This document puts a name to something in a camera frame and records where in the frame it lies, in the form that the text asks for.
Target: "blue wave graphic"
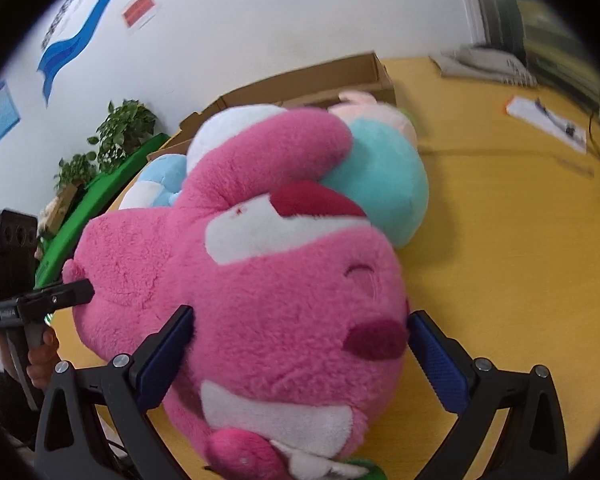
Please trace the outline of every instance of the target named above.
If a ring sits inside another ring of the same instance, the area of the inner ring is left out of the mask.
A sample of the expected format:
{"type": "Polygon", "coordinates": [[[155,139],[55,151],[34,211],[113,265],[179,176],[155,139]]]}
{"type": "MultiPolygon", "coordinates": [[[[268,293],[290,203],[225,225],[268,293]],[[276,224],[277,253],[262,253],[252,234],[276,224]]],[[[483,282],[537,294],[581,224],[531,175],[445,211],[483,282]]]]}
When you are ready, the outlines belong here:
{"type": "Polygon", "coordinates": [[[49,103],[49,96],[51,95],[51,87],[53,86],[54,78],[63,66],[75,59],[89,44],[93,37],[93,33],[95,32],[96,27],[98,27],[98,23],[104,14],[104,10],[107,5],[109,5],[110,1],[111,0],[98,0],[93,6],[93,10],[89,17],[84,22],[84,25],[74,37],[49,45],[42,54],[38,70],[45,75],[42,93],[45,96],[47,105],[49,103]]]}

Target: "white wall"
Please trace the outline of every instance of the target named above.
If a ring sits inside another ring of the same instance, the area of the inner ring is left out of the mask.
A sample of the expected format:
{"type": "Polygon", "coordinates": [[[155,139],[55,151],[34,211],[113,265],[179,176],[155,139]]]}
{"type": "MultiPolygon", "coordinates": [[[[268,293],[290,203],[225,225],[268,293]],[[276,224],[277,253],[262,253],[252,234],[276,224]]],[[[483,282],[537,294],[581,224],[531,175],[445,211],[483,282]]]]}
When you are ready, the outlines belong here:
{"type": "MultiPolygon", "coordinates": [[[[52,42],[74,35],[96,1],[75,0],[52,42]]],[[[365,50],[421,56],[483,38],[475,0],[156,0],[158,13],[133,34],[121,17],[131,1],[111,1],[91,43],[56,76],[48,107],[36,69],[60,3],[5,68],[22,120],[0,142],[0,208],[36,214],[49,202],[58,160],[88,149],[109,100],[145,102],[172,134],[219,94],[275,73],[365,50]]]]}

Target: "stuffed teddy bear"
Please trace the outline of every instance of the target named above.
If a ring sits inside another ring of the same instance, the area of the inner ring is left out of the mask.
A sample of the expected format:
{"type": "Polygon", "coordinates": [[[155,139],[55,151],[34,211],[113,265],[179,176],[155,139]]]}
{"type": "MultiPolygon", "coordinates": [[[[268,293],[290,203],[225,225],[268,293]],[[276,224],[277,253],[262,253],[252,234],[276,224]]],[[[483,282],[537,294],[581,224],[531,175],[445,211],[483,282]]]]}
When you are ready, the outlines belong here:
{"type": "Polygon", "coordinates": [[[73,314],[105,360],[193,307],[164,407],[228,480],[367,472],[340,460],[395,391],[409,309],[391,244],[320,184],[353,146],[324,110],[259,117],[200,158],[173,207],[91,220],[64,266],[93,285],[73,314]]]}

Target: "screw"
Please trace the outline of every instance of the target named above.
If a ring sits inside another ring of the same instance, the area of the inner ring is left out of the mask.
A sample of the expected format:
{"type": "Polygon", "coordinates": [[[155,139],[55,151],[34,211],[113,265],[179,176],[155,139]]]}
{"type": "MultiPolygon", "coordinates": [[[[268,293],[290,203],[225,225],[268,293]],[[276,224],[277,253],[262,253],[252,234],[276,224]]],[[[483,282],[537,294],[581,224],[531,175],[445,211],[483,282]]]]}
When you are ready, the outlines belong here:
{"type": "Polygon", "coordinates": [[[485,357],[478,357],[474,361],[475,367],[481,372],[488,372],[493,368],[493,363],[485,357]]]}
{"type": "Polygon", "coordinates": [[[118,354],[113,358],[113,365],[116,368],[124,368],[129,364],[129,356],[126,354],[118,354]]]}
{"type": "Polygon", "coordinates": [[[56,373],[64,374],[69,369],[69,363],[67,361],[60,361],[56,365],[56,373]]]}
{"type": "Polygon", "coordinates": [[[538,377],[542,377],[543,379],[547,378],[549,376],[549,368],[544,365],[538,365],[536,367],[536,375],[538,377]]]}

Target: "green tray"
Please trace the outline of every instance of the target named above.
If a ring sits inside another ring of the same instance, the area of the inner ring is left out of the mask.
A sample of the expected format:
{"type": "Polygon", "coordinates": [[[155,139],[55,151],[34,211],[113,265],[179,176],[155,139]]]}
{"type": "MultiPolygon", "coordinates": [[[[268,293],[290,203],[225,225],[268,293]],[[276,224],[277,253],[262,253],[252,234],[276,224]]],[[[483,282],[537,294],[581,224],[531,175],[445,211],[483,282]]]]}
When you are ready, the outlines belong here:
{"type": "Polygon", "coordinates": [[[101,173],[89,183],[83,199],[45,248],[45,256],[36,271],[36,288],[48,286],[59,279],[62,266],[78,244],[87,222],[104,213],[104,208],[145,167],[146,156],[159,150],[168,139],[165,134],[152,137],[129,155],[116,171],[101,173]]]}

